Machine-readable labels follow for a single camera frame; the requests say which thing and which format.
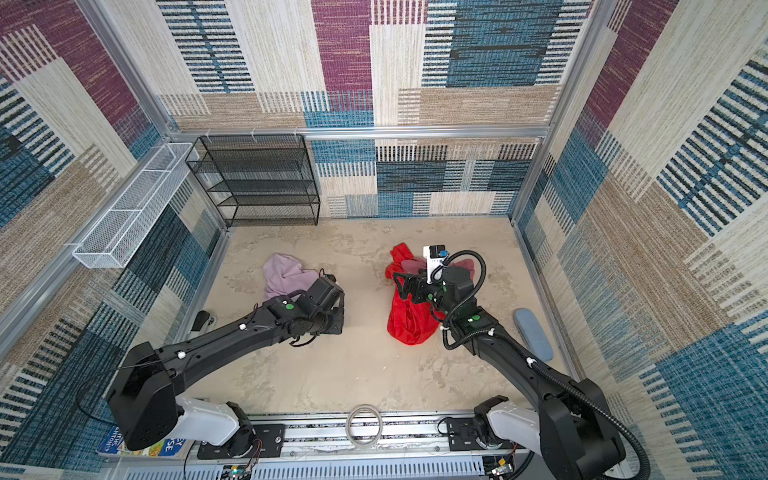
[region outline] white mesh basket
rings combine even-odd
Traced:
[[[74,258],[87,268],[125,268],[187,176],[184,161],[198,158],[189,143],[160,148],[91,228]]]

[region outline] light purple fabric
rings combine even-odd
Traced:
[[[266,300],[296,290],[308,290],[319,277],[315,270],[302,270],[301,262],[290,255],[275,253],[264,264]]]

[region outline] patterned carpet wall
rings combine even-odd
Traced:
[[[104,0],[184,129],[545,123],[591,0]]]
[[[125,269],[79,266],[3,359],[1,477],[95,478],[103,465],[95,449],[110,427],[75,408],[77,388],[133,345],[173,340],[220,236],[190,181]],[[111,379],[92,379],[84,400],[102,419],[111,419],[101,399]]]
[[[768,3],[620,0],[519,226],[654,478],[768,478]]]
[[[320,216],[509,215],[538,138],[311,141]]]
[[[159,135],[74,0],[0,0],[0,312]]]

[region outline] black mesh rack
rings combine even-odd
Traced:
[[[317,225],[320,197],[301,135],[199,137],[188,161],[228,227]]]

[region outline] red cloth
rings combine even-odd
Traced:
[[[384,271],[384,275],[390,280],[395,272],[418,273],[420,268],[426,269],[427,267],[426,260],[414,258],[413,253],[404,243],[393,248],[390,253],[392,254],[392,263]],[[470,276],[474,276],[475,263],[472,260],[462,260],[456,262],[455,265],[463,266],[469,270]],[[440,312],[435,312],[435,315],[439,319],[445,318],[445,315]],[[401,300],[395,288],[392,310],[389,312],[389,321],[386,326],[389,335],[406,345],[418,345],[432,336],[439,325],[437,320],[432,318],[428,303],[414,304],[410,296],[407,300]]]

